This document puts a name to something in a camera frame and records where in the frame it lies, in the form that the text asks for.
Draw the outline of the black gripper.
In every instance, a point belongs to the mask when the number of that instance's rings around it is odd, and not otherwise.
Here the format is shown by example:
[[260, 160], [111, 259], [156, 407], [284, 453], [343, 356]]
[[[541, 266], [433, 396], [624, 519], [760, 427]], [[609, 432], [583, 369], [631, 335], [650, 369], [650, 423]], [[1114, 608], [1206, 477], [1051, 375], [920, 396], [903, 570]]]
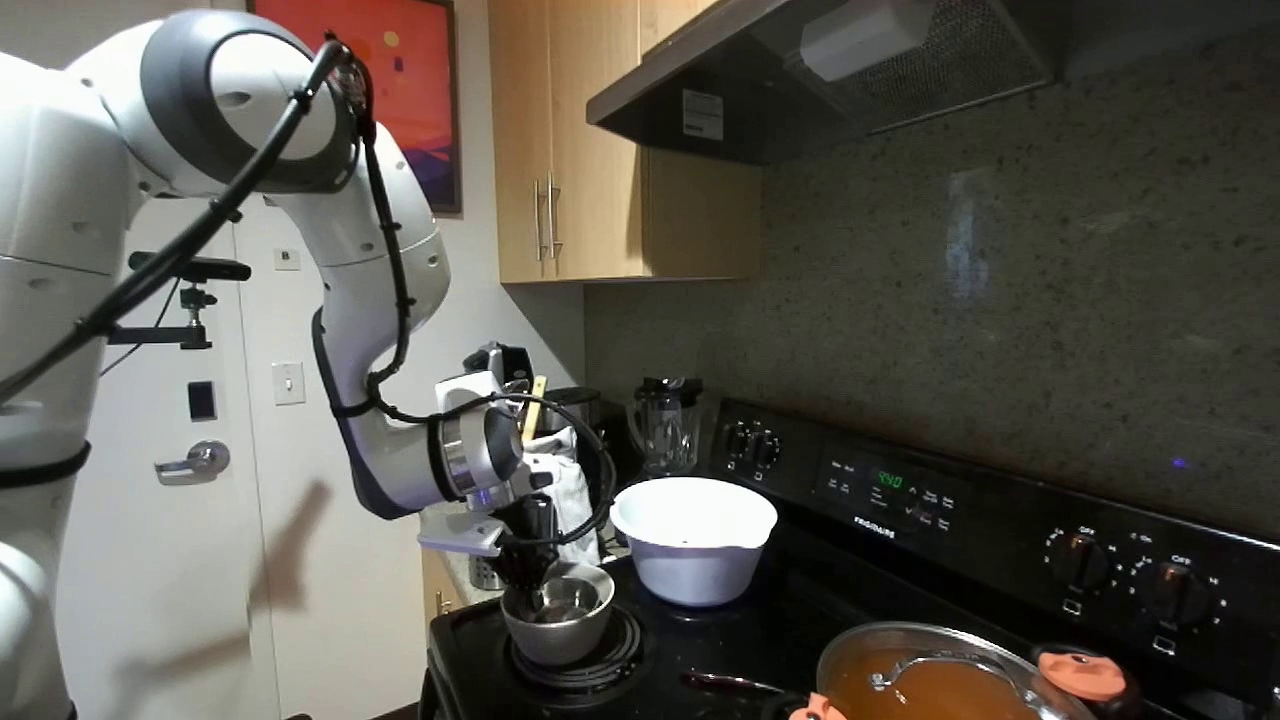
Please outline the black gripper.
[[499, 507], [496, 519], [505, 524], [505, 534], [492, 570], [521, 590], [541, 588], [548, 568], [560, 559], [558, 504], [545, 491], [535, 491]]

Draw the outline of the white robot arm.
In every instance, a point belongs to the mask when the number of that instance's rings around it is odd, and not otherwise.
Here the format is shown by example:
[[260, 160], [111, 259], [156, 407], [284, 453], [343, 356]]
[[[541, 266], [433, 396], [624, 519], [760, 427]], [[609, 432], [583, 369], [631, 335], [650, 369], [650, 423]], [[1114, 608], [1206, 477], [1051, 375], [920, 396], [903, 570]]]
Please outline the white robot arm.
[[492, 516], [527, 491], [511, 390], [433, 417], [386, 396], [448, 302], [452, 265], [353, 44], [185, 8], [59, 67], [4, 53], [4, 720], [78, 715], [58, 600], [107, 348], [165, 282], [270, 233], [290, 233], [315, 276], [308, 342], [358, 504], [380, 519], [433, 504]]

